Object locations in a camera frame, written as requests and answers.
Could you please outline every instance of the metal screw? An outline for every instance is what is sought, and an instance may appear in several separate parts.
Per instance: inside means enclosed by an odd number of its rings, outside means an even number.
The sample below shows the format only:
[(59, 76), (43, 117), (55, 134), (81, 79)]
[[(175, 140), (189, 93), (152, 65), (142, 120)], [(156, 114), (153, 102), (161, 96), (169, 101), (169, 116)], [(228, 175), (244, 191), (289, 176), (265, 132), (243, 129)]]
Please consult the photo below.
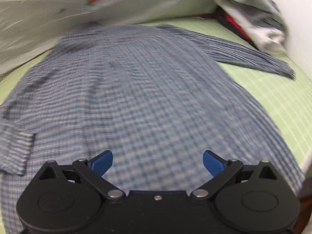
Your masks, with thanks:
[(107, 194), (111, 198), (119, 198), (119, 197), (124, 195), (124, 193), (121, 190), (118, 190), (118, 189), (110, 190), (110, 191), (108, 191)]
[(160, 201), (162, 199), (161, 195), (155, 195), (154, 200)]
[(206, 197), (208, 194), (209, 194), (208, 191), (205, 189), (197, 189), (193, 191), (193, 195), (195, 195), (197, 198)]

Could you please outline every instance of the bed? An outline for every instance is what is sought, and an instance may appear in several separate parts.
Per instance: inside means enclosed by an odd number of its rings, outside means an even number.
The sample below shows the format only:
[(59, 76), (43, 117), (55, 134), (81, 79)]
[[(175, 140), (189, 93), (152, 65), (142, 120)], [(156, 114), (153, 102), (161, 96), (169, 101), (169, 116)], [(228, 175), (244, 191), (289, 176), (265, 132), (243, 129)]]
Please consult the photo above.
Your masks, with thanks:
[[(145, 25), (155, 26), (159, 24), (178, 26), (250, 47), (244, 40), (212, 19), (180, 18), (155, 21)], [(2, 78), (0, 81), (0, 104), (24, 73), (43, 60), (47, 54), (48, 51)], [(310, 146), (312, 145), (312, 82), (288, 57), (278, 58), (286, 61), (293, 68), (296, 74), (295, 80), (228, 64), (220, 64), (220, 66), (263, 105), (280, 129), (301, 169), (307, 172), (311, 159)], [(0, 228), (0, 234), (3, 234), (3, 225)]]

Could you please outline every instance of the plaid shirt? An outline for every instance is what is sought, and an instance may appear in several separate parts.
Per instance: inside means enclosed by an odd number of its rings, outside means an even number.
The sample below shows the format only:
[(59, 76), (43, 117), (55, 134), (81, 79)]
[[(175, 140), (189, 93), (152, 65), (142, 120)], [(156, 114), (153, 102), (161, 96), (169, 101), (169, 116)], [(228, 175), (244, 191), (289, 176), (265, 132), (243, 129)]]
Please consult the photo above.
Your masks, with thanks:
[(70, 164), (104, 150), (105, 178), (125, 192), (192, 191), (211, 179), (202, 154), (245, 164), (270, 160), (294, 191), (303, 174), (263, 107), (216, 61), (294, 77), (284, 62), (242, 45), (172, 26), (88, 25), (66, 35), (1, 107), (1, 212), (42, 164)]

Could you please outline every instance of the white wall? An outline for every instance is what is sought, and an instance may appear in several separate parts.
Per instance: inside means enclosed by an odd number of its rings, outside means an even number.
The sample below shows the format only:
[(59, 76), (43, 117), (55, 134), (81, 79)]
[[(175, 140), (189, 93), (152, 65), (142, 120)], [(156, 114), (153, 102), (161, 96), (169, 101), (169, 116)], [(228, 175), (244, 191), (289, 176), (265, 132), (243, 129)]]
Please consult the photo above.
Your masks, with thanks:
[(288, 57), (312, 80), (312, 0), (273, 0), (289, 27), (285, 47)]

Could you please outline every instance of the bed sheet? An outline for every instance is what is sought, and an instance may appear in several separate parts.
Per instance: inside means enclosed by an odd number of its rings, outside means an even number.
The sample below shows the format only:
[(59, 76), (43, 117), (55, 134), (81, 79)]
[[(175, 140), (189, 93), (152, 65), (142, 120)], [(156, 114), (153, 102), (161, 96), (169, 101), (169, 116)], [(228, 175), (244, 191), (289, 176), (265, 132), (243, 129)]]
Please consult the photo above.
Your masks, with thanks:
[[(250, 47), (244, 40), (212, 19), (181, 18), (155, 21), (145, 25), (159, 24), (186, 28)], [(43, 60), (47, 54), (48, 51), (15, 69), (0, 81), (0, 104), (26, 71)], [(288, 57), (278, 58), (286, 61), (293, 68), (296, 73), (295, 80), (234, 65), (219, 64), (263, 105), (280, 129), (297, 162), (306, 171), (312, 145), (312, 82)], [(3, 233), (3, 226), (0, 224), (0, 234)]]

